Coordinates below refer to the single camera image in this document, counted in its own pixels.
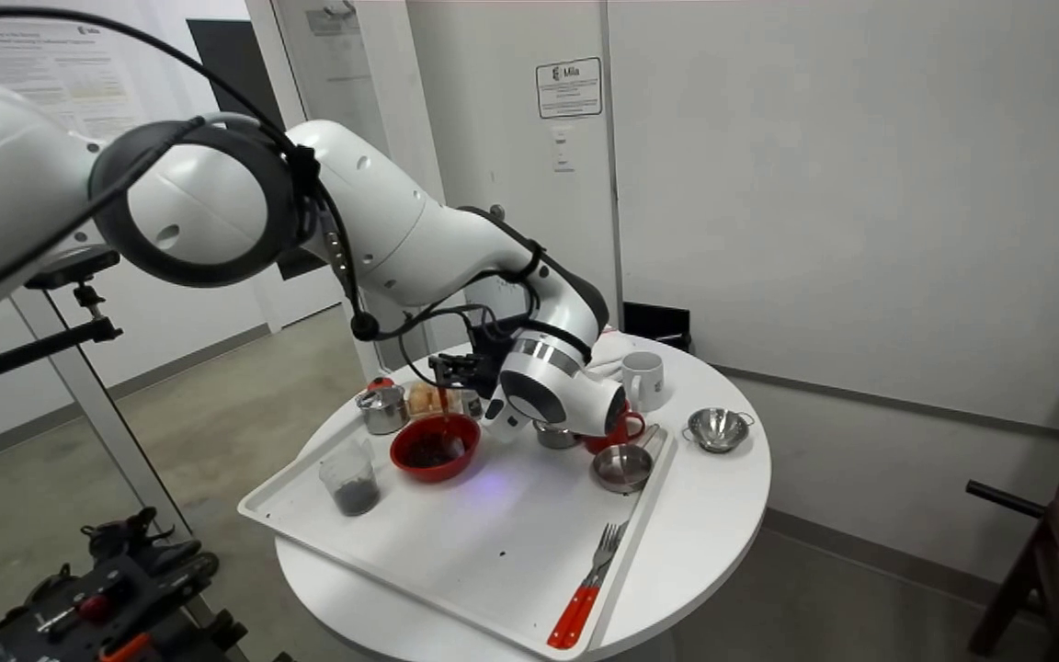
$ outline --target red cup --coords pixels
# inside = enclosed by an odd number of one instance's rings
[[[423,416],[412,419],[390,441],[390,463],[416,482],[449,482],[478,456],[482,427],[467,416]]]
[[[607,445],[625,445],[625,441],[636,441],[643,434],[643,416],[636,408],[621,412],[607,438],[585,438],[588,452],[599,452]]]

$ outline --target metal bowl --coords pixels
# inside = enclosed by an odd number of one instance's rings
[[[702,452],[732,452],[750,434],[750,423],[728,408],[702,408],[688,416],[688,434]]]
[[[640,445],[607,445],[592,460],[596,485],[610,493],[640,493],[655,460]]]

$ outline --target white robotic arm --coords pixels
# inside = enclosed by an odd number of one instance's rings
[[[66,232],[66,217],[85,199],[114,188],[169,132],[184,132],[184,125],[143,125],[92,158],[85,143],[63,136],[29,103],[0,92],[0,298],[29,272],[7,265]],[[235,283],[305,239],[324,243],[327,228],[313,221],[305,206],[313,191],[298,173],[316,166],[338,206],[342,239],[349,239],[335,254],[357,272],[346,291],[349,302],[357,302],[353,287],[368,287],[419,309],[482,272],[526,283],[537,309],[500,364],[504,397],[522,416],[577,434],[607,434],[625,397],[614,382],[592,382],[581,371],[607,324],[596,287],[507,224],[441,206],[386,154],[335,121],[305,121],[287,136],[309,147],[313,158],[287,162],[243,118],[191,129],[129,195],[103,206],[96,224],[132,265],[169,283]],[[357,316],[353,331],[379,338],[368,313]]]

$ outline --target small metal cup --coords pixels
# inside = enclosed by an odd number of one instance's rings
[[[397,434],[408,423],[401,390],[357,397],[360,419],[375,438]]]
[[[728,408],[702,408],[688,416],[684,438],[691,438],[702,452],[732,452],[750,438],[750,416]]]

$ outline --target round white table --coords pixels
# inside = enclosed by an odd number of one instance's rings
[[[621,655],[673,629],[680,618],[702,607],[746,559],[746,548],[757,537],[772,493],[769,438],[739,386],[732,386],[717,368],[699,357],[618,331],[596,342],[592,364],[636,349],[662,353],[666,360],[666,397],[655,412],[647,412],[647,423],[669,427],[669,434],[677,438],[677,456],[655,500],[651,522],[643,526],[618,603],[607,611],[607,625],[596,633],[588,658]],[[735,452],[706,456],[680,438],[684,419],[699,408],[754,412],[757,423]],[[353,416],[357,405],[342,405],[309,438],[305,449],[320,445]],[[445,611],[416,603],[287,537],[276,537],[276,555],[287,585],[309,607],[309,614],[375,655],[419,662],[533,658],[507,640],[496,640],[467,622],[456,622]]]

